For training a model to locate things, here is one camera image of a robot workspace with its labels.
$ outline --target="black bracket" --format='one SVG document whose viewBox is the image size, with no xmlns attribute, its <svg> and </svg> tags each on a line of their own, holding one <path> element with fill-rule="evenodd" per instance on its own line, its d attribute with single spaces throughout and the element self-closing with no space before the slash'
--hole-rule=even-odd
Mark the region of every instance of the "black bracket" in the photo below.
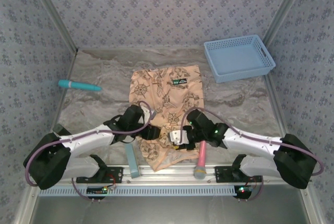
<svg viewBox="0 0 334 224">
<path fill-rule="evenodd" d="M 114 183 L 121 183 L 123 178 L 123 168 L 122 167 L 107 167 L 105 170 L 105 174 L 101 178 L 96 178 L 95 176 L 91 178 L 87 177 L 78 177 L 76 182 L 77 183 L 88 183 L 88 184 L 112 184 Z"/>
<path fill-rule="evenodd" d="M 244 176 L 234 176 L 235 169 L 229 166 L 215 167 L 214 173 L 216 175 L 217 183 L 247 183 L 247 182 L 262 182 L 261 176 L 248 177 Z"/>
</svg>

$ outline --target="metal floor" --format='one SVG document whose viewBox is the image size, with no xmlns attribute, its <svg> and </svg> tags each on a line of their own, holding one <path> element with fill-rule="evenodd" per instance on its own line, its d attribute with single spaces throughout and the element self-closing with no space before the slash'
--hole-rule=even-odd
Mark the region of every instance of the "metal floor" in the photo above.
<svg viewBox="0 0 334 224">
<path fill-rule="evenodd" d="M 252 202 L 232 196 L 108 197 L 90 203 L 78 196 L 38 197 L 31 224 L 304 224 L 310 223 L 301 191 L 288 185 L 265 185 Z"/>
</svg>

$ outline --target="blue cylindrical object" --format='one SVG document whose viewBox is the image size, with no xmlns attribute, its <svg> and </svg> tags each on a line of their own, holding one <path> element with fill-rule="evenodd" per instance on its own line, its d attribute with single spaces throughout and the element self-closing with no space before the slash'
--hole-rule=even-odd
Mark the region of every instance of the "blue cylindrical object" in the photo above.
<svg viewBox="0 0 334 224">
<path fill-rule="evenodd" d="M 75 89 L 90 90 L 90 91 L 101 91 L 102 90 L 102 88 L 99 86 L 95 86 L 95 85 L 87 84 L 87 83 L 74 82 L 74 81 L 70 81 L 67 79 L 61 79 L 58 82 L 58 85 L 60 87 L 65 87 L 65 88 L 75 88 Z"/>
</svg>

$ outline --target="marbled floor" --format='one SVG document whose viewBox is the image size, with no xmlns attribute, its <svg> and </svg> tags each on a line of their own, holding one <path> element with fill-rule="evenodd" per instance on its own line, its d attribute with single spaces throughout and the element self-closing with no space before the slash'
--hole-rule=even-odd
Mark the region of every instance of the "marbled floor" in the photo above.
<svg viewBox="0 0 334 224">
<path fill-rule="evenodd" d="M 71 133 L 92 129 L 129 106 L 132 73 L 141 69 L 198 65 L 202 74 L 204 105 L 234 126 L 257 134 L 278 136 L 262 77 L 216 84 L 204 49 L 83 50 L 75 60 L 71 80 L 101 86 L 101 92 L 68 89 L 59 122 Z M 133 142 L 137 162 L 147 164 Z M 107 164 L 127 164 L 124 144 L 93 150 Z M 233 162 L 237 152 L 207 145 L 206 163 Z M 182 163 L 195 163 L 186 160 Z"/>
</svg>

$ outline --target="pink microphone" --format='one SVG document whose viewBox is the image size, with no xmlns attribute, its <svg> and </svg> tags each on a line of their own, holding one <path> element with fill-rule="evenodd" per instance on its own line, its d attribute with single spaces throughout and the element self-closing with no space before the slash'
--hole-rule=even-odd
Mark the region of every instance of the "pink microphone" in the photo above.
<svg viewBox="0 0 334 224">
<path fill-rule="evenodd" d="M 205 152 L 207 148 L 207 143 L 205 140 L 200 142 L 199 147 L 199 156 L 197 166 L 194 171 L 194 176 L 198 180 L 203 180 L 207 174 L 207 170 L 205 169 Z"/>
</svg>

